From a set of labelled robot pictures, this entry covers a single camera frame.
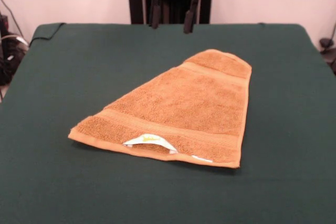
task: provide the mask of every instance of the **green tablecloth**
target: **green tablecloth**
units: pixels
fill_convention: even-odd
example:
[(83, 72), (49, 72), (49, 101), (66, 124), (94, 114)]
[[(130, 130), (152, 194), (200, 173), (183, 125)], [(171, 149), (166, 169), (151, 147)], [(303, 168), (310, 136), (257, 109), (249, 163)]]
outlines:
[[(0, 106), (0, 223), (335, 223), (336, 82), (302, 27), (52, 24), (34, 38)], [(208, 48), (253, 68), (240, 169), (67, 139)]]

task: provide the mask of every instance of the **towel label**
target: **towel label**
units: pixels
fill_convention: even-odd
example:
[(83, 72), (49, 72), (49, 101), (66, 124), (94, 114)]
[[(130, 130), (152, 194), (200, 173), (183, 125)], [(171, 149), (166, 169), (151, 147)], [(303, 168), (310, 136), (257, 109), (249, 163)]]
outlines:
[(123, 143), (123, 145), (126, 145), (128, 147), (132, 147), (133, 144), (157, 144), (170, 150), (170, 154), (177, 153), (175, 147), (168, 143), (166, 139), (154, 134), (143, 134), (137, 138), (131, 139)]

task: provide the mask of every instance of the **white label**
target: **white label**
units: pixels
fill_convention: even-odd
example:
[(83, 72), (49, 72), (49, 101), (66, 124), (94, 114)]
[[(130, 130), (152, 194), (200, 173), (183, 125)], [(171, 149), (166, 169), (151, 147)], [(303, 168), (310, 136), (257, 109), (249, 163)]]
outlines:
[(178, 152), (170, 143), (167, 142), (166, 139), (154, 134), (143, 134), (137, 138), (131, 139), (123, 143), (123, 145), (126, 145), (128, 147), (131, 147), (133, 144), (157, 144), (167, 148), (171, 151), (170, 153), (172, 154)]
[(213, 162), (213, 161), (210, 160), (210, 159), (205, 159), (205, 158), (197, 157), (197, 156), (195, 156), (195, 155), (192, 155), (192, 157), (193, 157), (193, 158), (197, 158), (197, 159), (202, 160), (202, 161), (207, 161), (207, 162), (210, 162), (210, 163)]

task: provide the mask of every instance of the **folded towel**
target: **folded towel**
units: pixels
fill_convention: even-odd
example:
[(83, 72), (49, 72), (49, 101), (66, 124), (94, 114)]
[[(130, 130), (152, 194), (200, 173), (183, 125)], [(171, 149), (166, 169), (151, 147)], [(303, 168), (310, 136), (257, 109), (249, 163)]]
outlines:
[(163, 161), (237, 168), (251, 66), (200, 52), (74, 127), (69, 138)]

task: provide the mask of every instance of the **black metal frame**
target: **black metal frame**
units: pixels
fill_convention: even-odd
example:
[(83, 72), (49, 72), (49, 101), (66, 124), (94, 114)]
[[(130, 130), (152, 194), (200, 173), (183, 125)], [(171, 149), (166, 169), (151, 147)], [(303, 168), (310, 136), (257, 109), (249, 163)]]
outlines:
[[(150, 22), (150, 8), (151, 0), (146, 0), (146, 20), (147, 24)], [(130, 13), (131, 13), (131, 23), (132, 24), (143, 24), (143, 9), (142, 0), (129, 0), (130, 3)], [(201, 0), (200, 6), (200, 24), (209, 24), (211, 15), (211, 0)]]

